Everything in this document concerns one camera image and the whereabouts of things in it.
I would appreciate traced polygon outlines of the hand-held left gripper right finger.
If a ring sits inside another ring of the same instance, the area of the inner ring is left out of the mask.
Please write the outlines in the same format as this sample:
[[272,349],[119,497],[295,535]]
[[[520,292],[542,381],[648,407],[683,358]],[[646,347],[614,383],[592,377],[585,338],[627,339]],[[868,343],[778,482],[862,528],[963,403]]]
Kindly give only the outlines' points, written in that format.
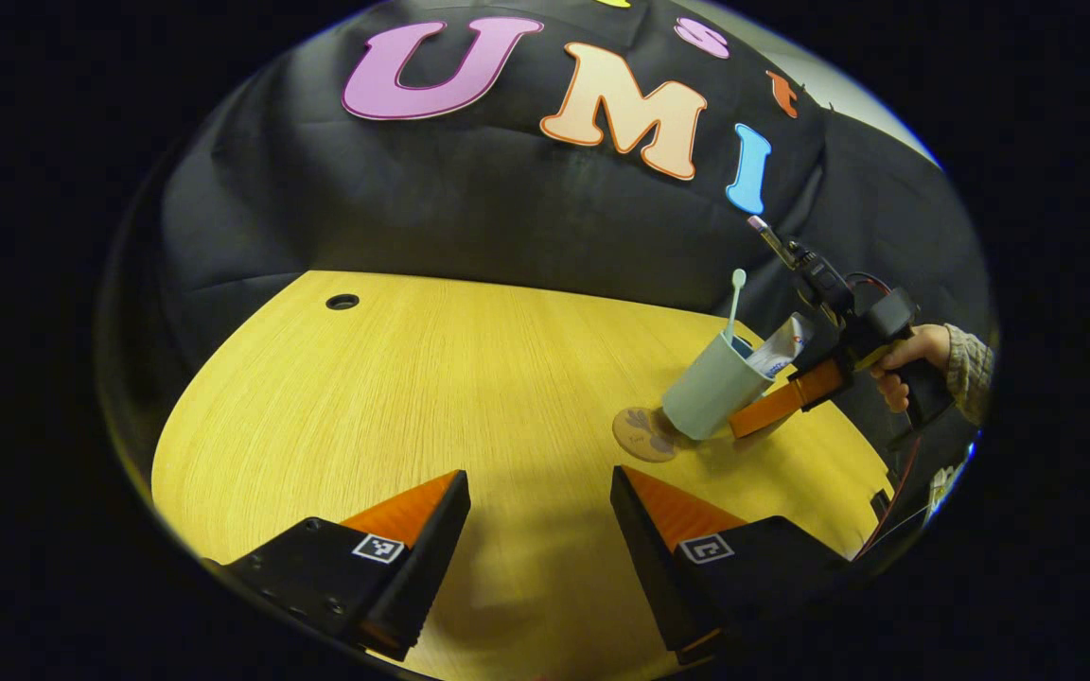
[[851,573],[851,561],[786,516],[747,521],[639,469],[613,470],[610,503],[678,662],[761,637]]

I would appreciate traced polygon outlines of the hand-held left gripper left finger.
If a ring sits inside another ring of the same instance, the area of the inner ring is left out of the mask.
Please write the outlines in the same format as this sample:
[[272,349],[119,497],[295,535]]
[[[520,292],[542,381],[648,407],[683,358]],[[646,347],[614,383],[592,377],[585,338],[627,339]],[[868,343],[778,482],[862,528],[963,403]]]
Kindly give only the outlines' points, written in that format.
[[306,516],[215,571],[324,637],[405,660],[470,513],[453,470],[354,516]]

